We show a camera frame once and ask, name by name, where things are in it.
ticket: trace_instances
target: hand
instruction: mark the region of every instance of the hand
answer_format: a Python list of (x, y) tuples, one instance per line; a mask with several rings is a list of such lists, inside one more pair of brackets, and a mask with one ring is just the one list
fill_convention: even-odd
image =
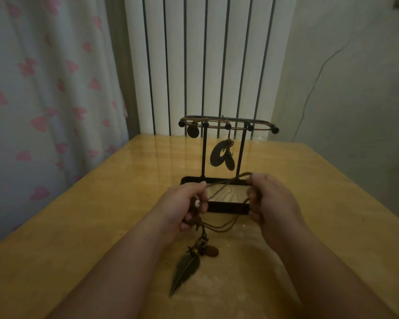
[(260, 226), (267, 245), (280, 254), (284, 235), (307, 228), (300, 206), (293, 193), (271, 175), (254, 173), (247, 183), (251, 185), (247, 191), (250, 198), (248, 215)]
[(151, 209), (150, 215), (159, 220), (163, 228), (166, 244), (174, 241), (180, 231), (191, 230), (192, 213), (188, 212), (199, 199), (199, 211), (205, 213), (208, 209), (207, 189), (205, 181), (189, 182), (169, 188)]

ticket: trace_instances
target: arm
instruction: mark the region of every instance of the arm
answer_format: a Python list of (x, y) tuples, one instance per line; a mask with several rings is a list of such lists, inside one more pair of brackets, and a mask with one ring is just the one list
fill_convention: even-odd
[(390, 308), (308, 229), (293, 194), (277, 179), (253, 174), (250, 218), (278, 253), (312, 318), (397, 318)]
[(191, 229), (182, 221), (192, 218), (188, 209), (196, 197), (200, 211), (206, 212), (205, 182), (165, 192), (47, 318), (136, 318), (164, 247), (181, 230)]

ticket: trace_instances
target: curtain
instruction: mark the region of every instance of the curtain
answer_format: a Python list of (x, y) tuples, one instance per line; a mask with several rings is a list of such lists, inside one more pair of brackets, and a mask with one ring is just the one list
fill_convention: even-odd
[(104, 0), (0, 0), (0, 241), (128, 141)]

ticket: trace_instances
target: left hand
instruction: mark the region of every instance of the left hand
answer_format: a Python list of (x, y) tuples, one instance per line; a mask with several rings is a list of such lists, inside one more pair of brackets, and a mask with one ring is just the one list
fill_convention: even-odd
[(169, 188), (151, 209), (150, 214), (159, 219), (163, 226), (165, 241), (170, 244), (174, 241), (178, 233), (188, 231), (192, 226), (189, 222), (192, 214), (189, 208), (199, 199), (199, 211), (205, 213), (208, 209), (207, 204), (207, 184), (205, 181), (196, 183), (189, 182), (180, 186)]

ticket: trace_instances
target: white wall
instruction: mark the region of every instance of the white wall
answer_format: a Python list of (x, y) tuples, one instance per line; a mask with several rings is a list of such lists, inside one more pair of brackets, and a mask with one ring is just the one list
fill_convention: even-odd
[[(184, 129), (177, 123), (185, 116), (185, 110), (187, 115), (201, 115), (203, 110), (205, 115), (210, 116), (218, 116), (221, 110), (221, 115), (228, 117), (236, 117), (238, 112), (239, 117), (250, 119), (256, 112), (257, 119), (270, 121), (296, 0), (276, 0), (266, 56), (273, 0), (253, 0), (246, 48), (250, 0), (230, 0), (224, 70), (228, 0), (208, 0), (208, 4), (206, 0), (186, 0), (186, 101), (184, 0), (164, 1), (145, 0), (150, 87), (143, 2), (125, 0), (141, 133), (153, 134), (155, 129), (155, 134), (184, 135)], [(258, 96), (263, 63), (262, 86)], [(215, 136), (216, 130), (210, 129), (209, 134)], [(227, 131), (222, 130), (220, 136), (227, 136)], [(254, 133), (255, 139), (267, 139), (267, 136), (267, 131)]]
[(399, 216), (393, 1), (298, 0), (272, 118), (281, 131), (270, 139), (310, 145)]

